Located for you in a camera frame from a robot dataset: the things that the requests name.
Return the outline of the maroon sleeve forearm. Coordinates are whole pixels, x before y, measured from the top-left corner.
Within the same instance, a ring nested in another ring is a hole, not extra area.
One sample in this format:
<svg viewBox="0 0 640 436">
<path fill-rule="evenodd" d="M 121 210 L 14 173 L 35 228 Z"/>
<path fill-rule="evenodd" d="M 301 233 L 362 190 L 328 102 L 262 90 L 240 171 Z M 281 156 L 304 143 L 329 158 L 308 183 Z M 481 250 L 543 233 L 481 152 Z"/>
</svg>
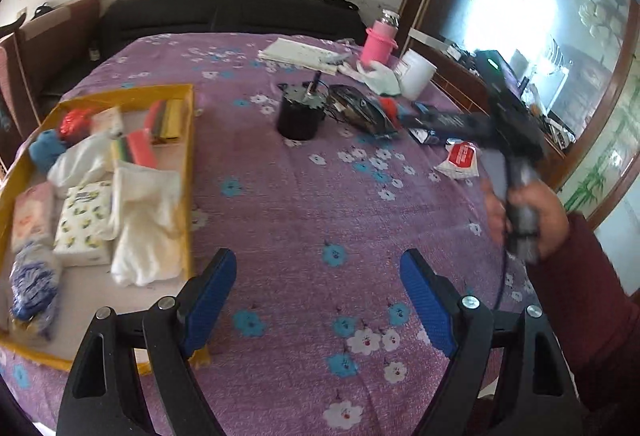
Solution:
<svg viewBox="0 0 640 436">
<path fill-rule="evenodd" d="M 639 306 L 580 214 L 568 237 L 528 268 L 586 409 L 586 435 L 639 433 Z"/>
</svg>

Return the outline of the person's right hand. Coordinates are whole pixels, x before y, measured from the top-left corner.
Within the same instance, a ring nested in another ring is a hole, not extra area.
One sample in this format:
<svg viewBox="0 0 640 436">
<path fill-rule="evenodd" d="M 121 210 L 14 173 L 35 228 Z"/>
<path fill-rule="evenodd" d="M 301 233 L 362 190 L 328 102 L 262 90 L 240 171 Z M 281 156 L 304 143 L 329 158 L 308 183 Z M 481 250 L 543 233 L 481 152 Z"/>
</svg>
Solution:
<svg viewBox="0 0 640 436">
<path fill-rule="evenodd" d="M 530 208 L 537 218 L 537 246 L 541 259 L 556 252 L 570 235 L 570 221 L 555 193 L 543 182 L 537 180 L 525 187 L 511 190 L 502 201 L 495 195 L 489 180 L 482 182 L 488 230 L 492 239 L 503 242 L 506 231 L 512 225 L 506 215 L 506 207 Z"/>
</svg>

